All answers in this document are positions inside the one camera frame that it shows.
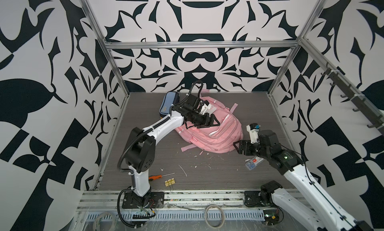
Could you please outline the pink student backpack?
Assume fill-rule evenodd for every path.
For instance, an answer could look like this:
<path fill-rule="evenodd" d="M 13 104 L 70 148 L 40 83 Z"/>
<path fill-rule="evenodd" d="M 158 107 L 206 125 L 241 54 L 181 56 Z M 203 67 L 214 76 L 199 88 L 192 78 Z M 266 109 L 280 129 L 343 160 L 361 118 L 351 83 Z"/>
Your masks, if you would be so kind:
<path fill-rule="evenodd" d="M 202 151 L 216 154 L 233 151 L 235 149 L 233 143 L 240 141 L 244 137 L 242 125 L 234 115 L 238 104 L 234 103 L 231 108 L 228 108 L 222 102 L 210 96 L 201 96 L 201 99 L 207 100 L 217 108 L 213 114 L 221 125 L 203 129 L 186 128 L 185 125 L 176 128 L 176 133 L 184 141 L 190 143 L 189 146 L 183 147 L 182 151 L 192 148 L 199 148 Z"/>

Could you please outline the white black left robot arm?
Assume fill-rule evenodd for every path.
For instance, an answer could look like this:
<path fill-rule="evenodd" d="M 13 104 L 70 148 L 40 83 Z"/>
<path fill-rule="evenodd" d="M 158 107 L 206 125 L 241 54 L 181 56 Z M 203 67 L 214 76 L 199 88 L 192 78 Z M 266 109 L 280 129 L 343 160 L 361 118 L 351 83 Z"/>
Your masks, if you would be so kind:
<path fill-rule="evenodd" d="M 190 94 L 179 103 L 172 104 L 169 114 L 158 122 L 144 129 L 134 128 L 131 131 L 117 168 L 120 172 L 131 175 L 131 190 L 137 197 L 147 197 L 151 193 L 149 168 L 155 160 L 156 146 L 164 137 L 188 122 L 197 129 L 220 125 L 214 114 L 204 110 L 208 106 L 208 101 Z"/>

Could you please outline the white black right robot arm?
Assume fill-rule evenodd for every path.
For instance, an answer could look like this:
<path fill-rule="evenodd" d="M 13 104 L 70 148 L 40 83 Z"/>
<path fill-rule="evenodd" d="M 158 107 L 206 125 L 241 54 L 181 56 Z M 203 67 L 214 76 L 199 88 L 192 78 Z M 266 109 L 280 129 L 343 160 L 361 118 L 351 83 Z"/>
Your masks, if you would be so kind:
<path fill-rule="evenodd" d="M 356 220 L 345 211 L 313 178 L 306 164 L 296 152 L 281 146 L 271 130 L 250 130 L 250 140 L 234 143 L 240 155 L 256 156 L 268 161 L 283 177 L 293 184 L 309 203 L 304 205 L 292 197 L 276 181 L 261 186 L 258 195 L 245 194 L 245 205 L 265 205 L 283 209 L 309 231 L 371 231 L 365 221 Z"/>

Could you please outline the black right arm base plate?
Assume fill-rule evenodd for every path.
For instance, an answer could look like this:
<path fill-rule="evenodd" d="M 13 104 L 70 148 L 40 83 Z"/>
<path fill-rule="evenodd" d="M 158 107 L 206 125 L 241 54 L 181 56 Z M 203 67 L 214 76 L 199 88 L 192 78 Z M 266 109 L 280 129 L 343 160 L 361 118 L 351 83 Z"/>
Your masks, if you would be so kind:
<path fill-rule="evenodd" d="M 248 208 L 263 207 L 260 191 L 244 191 L 244 205 Z"/>

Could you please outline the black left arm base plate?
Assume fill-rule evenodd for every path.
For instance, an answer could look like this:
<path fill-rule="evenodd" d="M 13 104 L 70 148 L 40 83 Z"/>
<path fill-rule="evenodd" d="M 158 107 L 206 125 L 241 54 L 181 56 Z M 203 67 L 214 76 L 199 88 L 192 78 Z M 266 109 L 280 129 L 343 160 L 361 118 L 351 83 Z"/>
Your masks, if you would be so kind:
<path fill-rule="evenodd" d="M 151 192 L 149 191 L 143 197 L 138 196 L 133 191 L 124 193 L 122 198 L 123 209 L 138 209 L 138 208 L 156 208 L 164 204 L 165 193 L 164 192 Z"/>

